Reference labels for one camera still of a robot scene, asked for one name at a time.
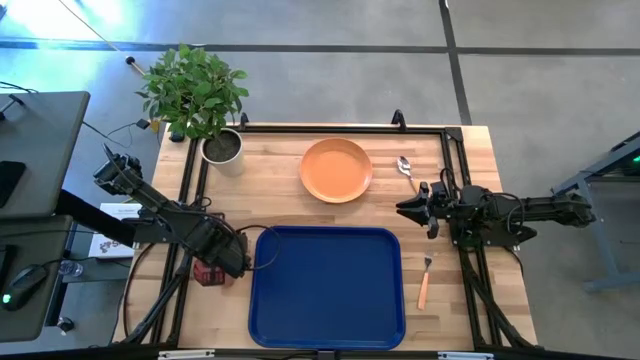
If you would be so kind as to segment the blue plastic tray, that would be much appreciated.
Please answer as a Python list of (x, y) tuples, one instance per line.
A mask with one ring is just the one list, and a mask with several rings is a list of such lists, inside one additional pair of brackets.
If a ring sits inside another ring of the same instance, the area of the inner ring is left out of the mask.
[(379, 227), (276, 226), (256, 242), (248, 332), (260, 346), (390, 350), (406, 333), (400, 244)]

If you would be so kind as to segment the white clamp bracket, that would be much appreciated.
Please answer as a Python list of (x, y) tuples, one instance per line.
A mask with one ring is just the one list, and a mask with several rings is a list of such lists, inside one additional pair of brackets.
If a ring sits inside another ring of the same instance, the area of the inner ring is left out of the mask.
[(438, 360), (495, 360), (491, 353), (442, 351)]
[(210, 360), (214, 358), (214, 349), (190, 349), (160, 351), (157, 360)]

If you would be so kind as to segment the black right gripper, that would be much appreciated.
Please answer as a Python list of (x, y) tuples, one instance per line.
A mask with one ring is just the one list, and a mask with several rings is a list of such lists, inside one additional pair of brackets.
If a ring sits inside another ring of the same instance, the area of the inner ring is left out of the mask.
[(452, 198), (442, 181), (431, 185), (423, 181), (419, 190), (411, 199), (401, 201), (396, 213), (418, 225), (426, 225), (427, 238), (435, 239), (439, 233), (438, 221), (450, 218)]

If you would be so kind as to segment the black aluminium table frame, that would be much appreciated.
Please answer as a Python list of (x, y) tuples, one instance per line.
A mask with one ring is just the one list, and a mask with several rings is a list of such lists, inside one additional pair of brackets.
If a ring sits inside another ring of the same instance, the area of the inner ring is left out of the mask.
[[(416, 182), (439, 180), (443, 167), (456, 173), (456, 182), (475, 184), (502, 191), (488, 128), (455, 128), (416, 125), (400, 132), (393, 125), (376, 125), (383, 134), (303, 133), (311, 126), (300, 126), (294, 133), (244, 132), (244, 172), (224, 177), (186, 143), (177, 144), (164, 136), (152, 185), (169, 198), (179, 197), (188, 188), (186, 200), (203, 194), (212, 200), (209, 209), (224, 212), (233, 227), (250, 224), (376, 226), (389, 229), (400, 243), (405, 300), (406, 335), (394, 350), (470, 350), (473, 348), (466, 293), (459, 254), (450, 240), (448, 225), (441, 222), (439, 236), (428, 240), (426, 229), (395, 212), (395, 203), (412, 197), (407, 178), (396, 168), (398, 156), (412, 165)], [(462, 135), (469, 175), (461, 177), (463, 150), (455, 135)], [(329, 204), (312, 196), (299, 178), (301, 158), (309, 147), (324, 138), (347, 138), (362, 147), (372, 161), (373, 179), (358, 199)], [(129, 331), (142, 320), (156, 300), (162, 286), (169, 246), (156, 245), (132, 276), (127, 305)], [(429, 268), (427, 302), (417, 308), (425, 271)], [(509, 252), (488, 248), (484, 252), (488, 275), (496, 302), (529, 342), (536, 344), (520, 267)], [(248, 314), (252, 273), (225, 285), (203, 287), (190, 279), (184, 294), (184, 308), (178, 346), (181, 348), (259, 349), (249, 335)]]

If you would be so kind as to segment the grey-blue metal table frame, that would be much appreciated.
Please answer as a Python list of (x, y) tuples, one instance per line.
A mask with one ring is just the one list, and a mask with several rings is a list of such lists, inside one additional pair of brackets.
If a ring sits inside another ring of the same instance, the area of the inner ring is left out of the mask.
[(585, 282), (584, 289), (598, 292), (640, 285), (640, 131), (551, 191), (580, 193), (596, 216), (589, 229), (605, 275)]

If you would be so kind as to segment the black computer mouse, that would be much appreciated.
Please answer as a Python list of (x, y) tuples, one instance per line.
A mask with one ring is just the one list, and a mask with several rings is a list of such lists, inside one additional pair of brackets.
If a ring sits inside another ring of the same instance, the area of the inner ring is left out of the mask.
[(20, 310), (35, 294), (48, 273), (43, 265), (29, 265), (22, 269), (6, 287), (0, 306), (9, 312)]

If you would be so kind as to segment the green plant in white pot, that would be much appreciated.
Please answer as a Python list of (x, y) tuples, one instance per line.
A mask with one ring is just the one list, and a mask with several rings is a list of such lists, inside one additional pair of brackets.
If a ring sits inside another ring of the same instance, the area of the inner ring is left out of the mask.
[(243, 113), (249, 91), (239, 82), (247, 77), (218, 55), (181, 44), (144, 72), (136, 94), (151, 119), (197, 141), (203, 160), (226, 177), (238, 177), (245, 170), (244, 143), (228, 122)]

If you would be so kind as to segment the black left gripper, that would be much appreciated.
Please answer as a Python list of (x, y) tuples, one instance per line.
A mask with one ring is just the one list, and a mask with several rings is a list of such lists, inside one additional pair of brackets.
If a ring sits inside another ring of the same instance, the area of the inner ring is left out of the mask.
[(209, 266), (218, 266), (233, 278), (249, 269), (247, 239), (221, 219), (203, 219), (192, 233), (192, 254)]

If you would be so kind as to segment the dark grey low desk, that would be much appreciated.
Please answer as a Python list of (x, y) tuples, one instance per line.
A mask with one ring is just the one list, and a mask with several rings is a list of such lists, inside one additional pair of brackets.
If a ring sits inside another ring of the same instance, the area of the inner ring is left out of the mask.
[[(0, 222), (0, 343), (30, 341), (40, 335), (72, 224), (68, 216)], [(39, 272), (43, 279), (21, 308), (7, 310), (16, 300), (8, 292), (10, 283), (31, 265), (43, 267)]]

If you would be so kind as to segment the black slanted beam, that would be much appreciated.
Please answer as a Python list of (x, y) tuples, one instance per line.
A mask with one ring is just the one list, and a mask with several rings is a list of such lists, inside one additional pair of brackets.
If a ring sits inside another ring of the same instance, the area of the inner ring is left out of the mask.
[(123, 223), (66, 190), (60, 191), (54, 213), (68, 215), (82, 226), (122, 245), (133, 247), (135, 236), (133, 226)]

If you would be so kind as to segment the grey desk top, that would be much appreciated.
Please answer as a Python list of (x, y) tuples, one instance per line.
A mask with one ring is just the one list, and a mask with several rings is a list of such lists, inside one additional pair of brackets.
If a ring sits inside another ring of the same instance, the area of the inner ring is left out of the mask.
[(86, 91), (0, 94), (0, 162), (26, 166), (0, 219), (54, 212), (89, 100)]

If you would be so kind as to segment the white printed paper sheet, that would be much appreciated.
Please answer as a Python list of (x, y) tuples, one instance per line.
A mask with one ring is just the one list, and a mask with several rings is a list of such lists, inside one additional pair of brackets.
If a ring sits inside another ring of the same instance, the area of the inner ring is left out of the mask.
[[(100, 209), (108, 215), (122, 220), (125, 218), (138, 218), (138, 211), (141, 209), (141, 205), (137, 203), (102, 203)], [(136, 249), (137, 245), (131, 248), (102, 234), (95, 233), (92, 237), (88, 256), (99, 259), (132, 258)]]

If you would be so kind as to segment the black flat device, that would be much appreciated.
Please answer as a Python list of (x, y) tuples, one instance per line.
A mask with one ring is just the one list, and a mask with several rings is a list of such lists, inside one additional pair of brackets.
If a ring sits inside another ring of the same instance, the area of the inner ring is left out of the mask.
[(0, 161), (0, 208), (8, 202), (25, 170), (22, 162)]

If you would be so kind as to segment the orange round plate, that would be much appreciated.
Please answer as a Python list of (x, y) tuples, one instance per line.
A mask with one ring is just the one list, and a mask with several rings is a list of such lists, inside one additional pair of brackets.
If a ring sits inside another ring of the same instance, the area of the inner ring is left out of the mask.
[(365, 150), (345, 138), (326, 138), (310, 146), (301, 158), (300, 180), (305, 189), (326, 203), (340, 204), (360, 197), (373, 177)]

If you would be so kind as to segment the red translucent cup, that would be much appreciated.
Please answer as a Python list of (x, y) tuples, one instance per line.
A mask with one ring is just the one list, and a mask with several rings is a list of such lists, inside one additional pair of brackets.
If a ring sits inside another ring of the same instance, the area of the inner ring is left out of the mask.
[(194, 262), (193, 277), (203, 287), (225, 284), (225, 272), (219, 266), (210, 266), (201, 260)]

